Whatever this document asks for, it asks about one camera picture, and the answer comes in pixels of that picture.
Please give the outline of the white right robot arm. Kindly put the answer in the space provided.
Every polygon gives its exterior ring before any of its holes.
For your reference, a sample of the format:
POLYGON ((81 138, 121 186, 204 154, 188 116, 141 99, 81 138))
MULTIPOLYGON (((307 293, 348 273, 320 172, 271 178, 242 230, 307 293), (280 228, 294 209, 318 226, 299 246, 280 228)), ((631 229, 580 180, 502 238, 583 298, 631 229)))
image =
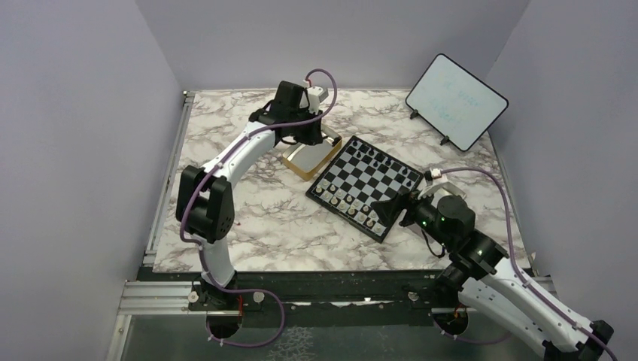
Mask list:
POLYGON ((476 309, 507 329, 545 360, 597 360, 613 335, 603 320, 589 320, 562 304, 509 257, 495 240, 475 228, 475 212, 461 196, 437 202, 416 192, 373 202, 384 225, 401 211, 401 226, 419 226, 441 244, 451 261, 435 279, 434 296, 476 309))

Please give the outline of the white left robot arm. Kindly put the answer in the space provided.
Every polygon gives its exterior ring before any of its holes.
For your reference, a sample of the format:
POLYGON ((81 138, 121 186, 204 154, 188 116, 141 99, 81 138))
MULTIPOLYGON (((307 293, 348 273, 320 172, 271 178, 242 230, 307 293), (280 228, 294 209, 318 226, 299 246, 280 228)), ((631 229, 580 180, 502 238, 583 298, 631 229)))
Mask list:
POLYGON ((242 132, 201 167, 187 166, 179 180, 175 217, 184 243, 197 247, 202 265, 200 299, 228 308, 238 297, 226 236, 235 223, 233 189, 246 171, 283 138, 317 145, 324 136, 321 103, 336 98, 321 86, 283 80, 273 99, 252 112, 242 132))

